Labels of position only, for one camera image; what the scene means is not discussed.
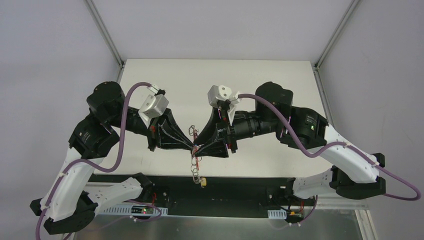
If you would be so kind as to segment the red keyring holder with rings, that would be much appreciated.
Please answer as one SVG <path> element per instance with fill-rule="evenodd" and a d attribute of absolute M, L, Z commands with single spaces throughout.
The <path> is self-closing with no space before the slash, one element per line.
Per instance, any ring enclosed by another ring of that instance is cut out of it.
<path fill-rule="evenodd" d="M 188 128 L 188 134 L 192 137 L 192 140 L 196 140 L 198 137 L 198 130 L 195 125 L 191 125 Z M 195 184 L 199 185 L 201 188 L 205 188 L 207 186 L 207 179 L 204 176 L 200 176 L 199 170 L 200 165 L 199 162 L 202 160 L 202 157 L 197 157 L 196 152 L 199 149 L 199 146 L 194 144 L 191 150 L 191 160 L 190 160 L 190 171 L 192 174 L 192 180 Z"/>

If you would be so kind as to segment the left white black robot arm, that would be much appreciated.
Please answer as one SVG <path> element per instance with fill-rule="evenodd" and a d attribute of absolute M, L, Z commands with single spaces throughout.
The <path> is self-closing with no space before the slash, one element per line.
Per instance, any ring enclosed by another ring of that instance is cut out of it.
<path fill-rule="evenodd" d="M 193 142 L 176 123 L 165 93 L 148 82 L 138 82 L 128 92 L 113 81 L 95 87 L 86 100 L 89 114 L 72 132 L 55 182 L 43 198 L 30 203 L 38 216 L 36 239 L 41 229 L 68 238 L 114 205 L 152 199 L 153 183 L 142 173 L 95 192 L 85 191 L 85 186 L 94 171 L 112 173 L 120 166 L 127 132 L 145 136 L 151 151 L 192 150 Z"/>

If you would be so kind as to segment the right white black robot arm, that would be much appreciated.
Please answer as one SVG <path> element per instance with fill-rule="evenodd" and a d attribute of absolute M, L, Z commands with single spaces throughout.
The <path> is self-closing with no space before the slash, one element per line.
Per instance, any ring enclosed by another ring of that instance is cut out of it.
<path fill-rule="evenodd" d="M 236 110 L 242 94 L 223 85 L 212 86 L 207 96 L 212 113 L 193 142 L 195 157 L 227 158 L 237 151 L 239 140 L 275 134 L 281 144 L 332 165 L 316 175 L 290 178 L 283 190 L 288 204 L 321 194 L 363 200 L 386 193 L 386 181 L 378 171 L 385 164 L 384 155 L 357 149 L 317 111 L 293 106 L 291 90 L 271 81 L 263 83 L 247 95 L 255 101 L 254 111 Z"/>

